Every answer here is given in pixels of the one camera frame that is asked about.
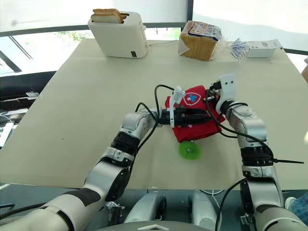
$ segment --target green scrub brush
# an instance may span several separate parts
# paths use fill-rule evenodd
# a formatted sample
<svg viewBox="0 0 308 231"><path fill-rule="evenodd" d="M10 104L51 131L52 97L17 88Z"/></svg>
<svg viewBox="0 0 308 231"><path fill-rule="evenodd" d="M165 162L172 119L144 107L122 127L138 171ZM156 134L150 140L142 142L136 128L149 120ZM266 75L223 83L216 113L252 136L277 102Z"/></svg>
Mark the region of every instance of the green scrub brush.
<svg viewBox="0 0 308 231"><path fill-rule="evenodd" d="M201 156L201 149L191 141L183 141L180 143L179 152L184 159L188 160L197 160Z"/></svg>

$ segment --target table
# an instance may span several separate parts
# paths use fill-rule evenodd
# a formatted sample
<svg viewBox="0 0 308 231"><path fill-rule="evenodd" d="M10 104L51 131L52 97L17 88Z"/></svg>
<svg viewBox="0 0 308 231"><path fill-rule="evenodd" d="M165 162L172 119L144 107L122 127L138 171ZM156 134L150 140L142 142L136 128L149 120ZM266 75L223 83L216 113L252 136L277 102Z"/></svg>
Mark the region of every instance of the table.
<svg viewBox="0 0 308 231"><path fill-rule="evenodd" d="M220 75L236 75L237 100L267 124L282 189L307 189L308 85L283 50L271 58L215 61L177 56L178 43L151 46L141 59L106 57L85 39L52 77L0 151L0 180L79 188L110 145L124 115L138 102L154 106L157 84L208 87ZM160 89L160 105L171 92ZM203 155L185 160L169 126L158 128L139 152L128 189L226 189L242 178L235 139L220 134L198 140Z"/></svg>

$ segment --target black cable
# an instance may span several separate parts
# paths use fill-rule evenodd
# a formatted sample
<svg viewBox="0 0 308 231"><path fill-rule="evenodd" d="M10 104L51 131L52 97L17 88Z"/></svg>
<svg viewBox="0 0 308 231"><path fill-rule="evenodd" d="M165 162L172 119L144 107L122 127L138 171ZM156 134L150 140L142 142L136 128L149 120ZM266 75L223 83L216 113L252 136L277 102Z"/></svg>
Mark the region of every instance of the black cable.
<svg viewBox="0 0 308 231"><path fill-rule="evenodd" d="M154 116L154 114L151 112L151 110L148 108L148 106L145 105L143 102L140 102L140 103L137 105L135 112L138 111L140 105L144 106L144 108L150 113L150 115L152 116L152 118L153 118L155 121L157 120L157 118Z"/></svg>
<svg viewBox="0 0 308 231"><path fill-rule="evenodd" d="M155 96L155 103L156 103L156 109L157 109L157 118L155 118L155 116L153 115L153 113L150 111L150 109L149 109L144 103L140 102L140 103L137 105L137 107L136 107L136 111L137 111L137 110L139 109L139 106L140 106L140 105L144 106L145 109L148 110L148 112L151 114L151 116L153 117L153 119L154 119L156 122L155 122L155 124L154 124L152 130L150 131L150 133L149 133L149 134L147 135L147 137L142 141L142 143L138 146L137 151L136 151L136 153L134 154L134 157L135 157L135 158L136 158L136 155L137 155L138 151L141 149L142 146L144 146L144 144L145 144L145 143L148 141L148 139L152 136L152 134L154 133L156 127L158 126L158 119L159 119L159 117L160 117L160 111L159 111L159 104L158 104L158 99L157 99L157 89L158 89L159 87L163 87L163 88L168 88L168 89L170 89L170 90L174 90L174 88L169 87L169 86L167 86L167 85L163 85L163 84L159 84L159 85L157 85L157 86L155 87L155 89L154 89L154 96ZM130 172L130 173L131 173L132 170L133 170L134 163L135 163L135 159L133 160L133 162L132 162L131 165L130 165L130 168L129 168L129 172Z"/></svg>
<svg viewBox="0 0 308 231"><path fill-rule="evenodd" d="M227 110L228 110L230 107L236 106L236 105L248 106L248 104L246 104L246 103L233 103L233 104L229 104L229 105L227 106L227 108L224 110L224 112L227 112ZM220 117L222 117L222 114L223 114L223 112L219 114L219 116L217 117L217 121L219 121ZM218 131L221 135L223 135L224 137L227 137L227 138L234 138L234 139L237 138L237 136L229 136L229 135L226 135L225 133L223 133L223 132L219 129L217 123L216 123L216 128L217 128L217 131Z"/></svg>
<svg viewBox="0 0 308 231"><path fill-rule="evenodd" d="M218 120L218 121L219 121L219 119L220 119L221 116L222 116L222 113L220 113L219 116L217 117L217 120ZM227 137L227 138L237 138L237 136L229 136L229 135L226 135L225 133L223 133L223 132L219 129L217 123L215 123L215 125L216 125L216 128L217 128L217 131L218 131L221 135L223 135L224 137Z"/></svg>
<svg viewBox="0 0 308 231"><path fill-rule="evenodd" d="M210 114L210 116L212 117L212 119L213 119L220 127L222 127L223 129L225 129L225 130L227 130L227 131L229 131L229 132L231 132L231 133L234 133L234 134L237 134L237 135L240 135L240 136L244 136L244 137L247 137L247 138L250 138L250 139L252 139L252 140L254 140L254 141L259 142L260 144L262 144L262 145L267 149L269 155L270 155L271 157L274 157L273 152L272 152L272 150L270 149L270 147L268 147L263 141L259 140L259 139L256 138L256 137L253 137L253 136L250 136L250 135L241 133L241 132L237 132L237 131L234 131L234 130L232 130L232 129L230 129L230 128L227 128L227 127L223 126L223 125L213 116L213 114L212 114L212 112L211 112L211 110L210 110L210 107L209 107L208 101L207 101L208 93L209 93L209 91L206 92L206 96L205 96L205 104L206 104L206 107L208 108L208 113Z"/></svg>
<svg viewBox="0 0 308 231"><path fill-rule="evenodd" d="M229 194L229 192L238 184L240 184L243 180L245 180L246 178L244 179L241 179L239 180L238 182L236 182L234 185L232 185L231 187L228 188L228 190L226 191L226 193L224 194L223 198L222 198L222 201L220 203L220 208L219 208L219 211L218 211L218 214L217 214L217 218L216 218L216 223L215 223L215 231L218 231L218 225L219 225L219 222L220 222L220 214L221 214L221 211L222 211L222 207L223 207L223 204L225 203L225 200Z"/></svg>
<svg viewBox="0 0 308 231"><path fill-rule="evenodd" d="M30 209L33 209L33 208L39 208L39 207L41 207L44 204L46 204L46 202L35 204L35 205L29 205L29 206L26 206L26 207L22 207L22 208L18 208L18 209L9 211L7 213L4 213L4 214L0 215L0 220L2 220L4 218L7 218L7 217L9 217L11 215L14 215L16 213L21 213L21 212L24 212L24 211L27 211L27 210L30 210Z"/></svg>
<svg viewBox="0 0 308 231"><path fill-rule="evenodd" d="M159 111L159 104L158 104L158 99L157 99L157 89L159 87L164 87L164 88L168 88L170 90L174 90L174 88L171 88L167 85L163 85L163 84L159 84L155 87L154 89L154 96L155 96L155 103L156 103L156 109L157 109L157 118L160 118L160 111ZM152 130L150 131L149 135L142 141L142 143L139 145L137 152L140 150L140 148L145 144L145 142L147 142L147 140L150 138L150 136L153 134L153 132L155 131L157 125L158 125L158 119L156 120L154 127L152 128Z"/></svg>

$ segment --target white toaster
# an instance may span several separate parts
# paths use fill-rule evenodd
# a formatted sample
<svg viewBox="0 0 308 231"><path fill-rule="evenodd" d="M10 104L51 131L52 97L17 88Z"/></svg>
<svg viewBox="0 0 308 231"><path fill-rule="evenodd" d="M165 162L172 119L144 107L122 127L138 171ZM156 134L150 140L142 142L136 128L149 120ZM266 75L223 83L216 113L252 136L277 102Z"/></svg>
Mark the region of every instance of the white toaster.
<svg viewBox="0 0 308 231"><path fill-rule="evenodd" d="M124 23L95 23L90 19L89 28L92 31L102 52L107 56L123 58L142 58L148 50L148 43L140 14L128 13Z"/></svg>

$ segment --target red pouch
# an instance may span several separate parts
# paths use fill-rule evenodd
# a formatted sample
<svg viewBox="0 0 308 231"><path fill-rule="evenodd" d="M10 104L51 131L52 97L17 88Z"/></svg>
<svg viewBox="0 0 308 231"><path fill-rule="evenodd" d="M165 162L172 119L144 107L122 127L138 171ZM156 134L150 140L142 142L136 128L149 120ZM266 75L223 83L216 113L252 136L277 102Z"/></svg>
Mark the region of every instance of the red pouch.
<svg viewBox="0 0 308 231"><path fill-rule="evenodd" d="M206 90L204 86L196 86L186 90L185 92L185 96L180 102L180 105L185 105L187 108L201 108L207 110L207 107L203 102L203 99L206 96ZM166 108L169 107L169 98L170 96L167 97L165 102ZM215 111L212 102L208 102L208 105L211 109L213 116L217 118L219 114ZM224 120L225 118L222 116L219 119L219 122L223 122ZM203 124L188 125L185 128L174 127L172 130L178 142L197 140L218 133L214 120L210 120L207 123Z"/></svg>

